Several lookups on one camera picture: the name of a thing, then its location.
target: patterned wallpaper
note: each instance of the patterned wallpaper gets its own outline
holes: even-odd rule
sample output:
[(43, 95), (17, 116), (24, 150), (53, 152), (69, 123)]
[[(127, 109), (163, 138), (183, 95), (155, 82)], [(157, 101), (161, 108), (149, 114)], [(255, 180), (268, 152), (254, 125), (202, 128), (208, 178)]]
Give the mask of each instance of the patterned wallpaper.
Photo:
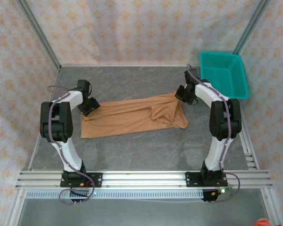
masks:
[(199, 64), (232, 52), (259, 0), (28, 0), (60, 63)]
[(272, 170), (283, 211), (283, 0), (270, 1), (241, 55), (250, 89), (243, 113), (260, 167)]
[(56, 69), (15, 0), (0, 0), (0, 225), (39, 129)]

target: metal pole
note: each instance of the metal pole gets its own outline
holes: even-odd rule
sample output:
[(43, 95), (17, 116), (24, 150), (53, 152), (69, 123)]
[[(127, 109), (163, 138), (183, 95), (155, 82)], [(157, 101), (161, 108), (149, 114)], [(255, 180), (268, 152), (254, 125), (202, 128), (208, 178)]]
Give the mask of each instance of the metal pole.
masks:
[(253, 16), (250, 19), (249, 24), (246, 26), (233, 54), (240, 54), (243, 46), (245, 45), (246, 41), (250, 37), (252, 31), (254, 30), (255, 26), (257, 25), (259, 19), (261, 18), (262, 14), (264, 13), (267, 5), (269, 4), (270, 0), (261, 0), (259, 5), (257, 6)]
[(50, 47), (41, 27), (39, 26), (36, 18), (34, 17), (34, 15), (31, 11), (31, 9), (29, 8), (26, 0), (17, 0), (17, 3), (19, 5), (19, 7), (22, 9), (24, 15), (26, 16), (27, 20), (29, 21), (29, 23), (30, 23), (32, 29), (34, 30), (34, 32), (36, 33), (37, 37), (39, 38), (41, 44), (45, 48), (45, 51), (47, 52), (48, 56), (50, 57), (52, 63), (59, 70), (61, 68), (61, 65), (60, 65), (54, 51)]

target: black mounting plate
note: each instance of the black mounting plate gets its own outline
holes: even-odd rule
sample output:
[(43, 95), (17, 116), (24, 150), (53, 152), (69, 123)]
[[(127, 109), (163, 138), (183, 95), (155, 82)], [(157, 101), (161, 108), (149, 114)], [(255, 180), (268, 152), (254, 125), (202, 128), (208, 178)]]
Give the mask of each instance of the black mounting plate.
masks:
[(219, 178), (214, 178), (210, 183), (205, 183), (200, 172), (185, 173), (187, 187), (227, 187), (228, 184), (224, 178), (226, 178), (226, 176), (225, 174), (222, 174)]
[[(91, 179), (94, 181), (95, 187), (102, 187), (103, 182), (103, 173), (86, 173)], [(67, 181), (62, 181), (60, 187), (74, 187), (71, 184), (69, 184)], [(92, 183), (88, 183), (87, 187), (92, 187)]]

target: tan fabric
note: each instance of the tan fabric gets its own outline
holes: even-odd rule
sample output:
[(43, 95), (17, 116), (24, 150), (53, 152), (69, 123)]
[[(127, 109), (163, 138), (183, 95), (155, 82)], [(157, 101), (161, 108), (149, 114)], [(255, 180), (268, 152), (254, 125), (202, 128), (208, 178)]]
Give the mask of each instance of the tan fabric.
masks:
[(107, 137), (165, 129), (187, 128), (181, 101), (175, 93), (136, 100), (101, 103), (87, 117), (81, 117), (82, 138)]

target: green basket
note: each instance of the green basket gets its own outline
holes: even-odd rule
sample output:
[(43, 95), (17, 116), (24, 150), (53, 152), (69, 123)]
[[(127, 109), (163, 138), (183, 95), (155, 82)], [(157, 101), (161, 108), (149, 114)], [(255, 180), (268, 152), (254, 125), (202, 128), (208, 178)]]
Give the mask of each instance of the green basket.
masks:
[(218, 52), (200, 53), (200, 76), (229, 98), (249, 98), (243, 62), (239, 55)]

